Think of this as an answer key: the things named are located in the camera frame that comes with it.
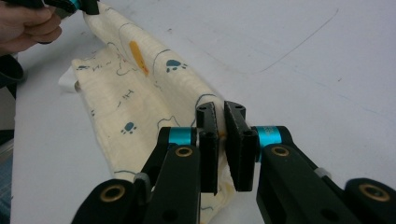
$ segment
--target screw hole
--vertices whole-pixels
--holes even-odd
[[[163,220],[165,222],[173,222],[177,220],[177,211],[174,209],[166,210],[163,212]]]
[[[125,194],[123,185],[112,185],[105,188],[100,194],[100,199],[105,203],[113,203]]]
[[[251,130],[244,131],[244,135],[253,135],[253,131],[251,131]]]
[[[336,222],[340,219],[339,216],[333,210],[330,210],[330,209],[326,209],[326,208],[322,209],[320,211],[320,213],[322,214],[322,216],[324,218],[326,218],[327,220],[329,220],[331,222]]]
[[[209,133],[205,133],[205,136],[206,136],[206,137],[214,137],[215,134],[212,133],[212,132],[209,132]]]
[[[192,154],[192,149],[189,147],[180,147],[176,149],[176,154],[179,157],[189,157]]]
[[[285,149],[285,148],[283,148],[283,147],[273,147],[272,149],[271,149],[271,151],[275,154],[275,155],[277,155],[277,156],[282,156],[282,157],[286,157],[286,156],[289,156],[289,151],[287,150],[287,149]]]
[[[389,194],[377,186],[371,184],[361,184],[359,185],[359,189],[366,197],[373,200],[383,203],[390,200]]]

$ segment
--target white surface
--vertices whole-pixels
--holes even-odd
[[[365,176],[396,189],[394,1],[105,2],[244,105],[250,124],[287,126],[340,187]],[[63,28],[20,54],[29,78],[17,100],[15,224],[69,223],[110,178],[81,97],[57,85],[72,59],[103,45],[79,13]],[[261,223],[255,195],[238,194],[212,223]]]

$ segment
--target fabric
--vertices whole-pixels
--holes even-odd
[[[106,47],[72,64],[114,176],[133,181],[161,127],[195,126],[198,105],[214,102],[224,138],[223,101],[189,64],[113,8],[99,8],[100,15],[85,15],[85,20]],[[234,195],[223,147],[218,189],[216,197],[202,194],[201,223],[209,222]]]

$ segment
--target printed fabric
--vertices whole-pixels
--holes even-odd
[[[222,143],[223,100],[172,50],[113,8],[101,3],[99,8],[100,15],[85,15],[85,21],[106,46],[72,64],[114,177],[133,181],[161,127],[195,126],[195,108],[207,102],[218,111]],[[223,147],[218,191],[216,196],[202,194],[201,223],[208,223],[234,195]]]

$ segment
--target black device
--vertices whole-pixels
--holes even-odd
[[[249,127],[245,116],[244,106],[225,102],[227,161],[237,191],[252,191],[254,164],[262,164],[257,204],[266,224],[396,223],[394,189],[358,178],[342,190],[295,146],[286,127]],[[161,128],[134,183],[111,179],[100,184],[72,223],[198,224],[200,193],[217,193],[219,133],[213,103],[198,106],[196,120],[196,128]]]

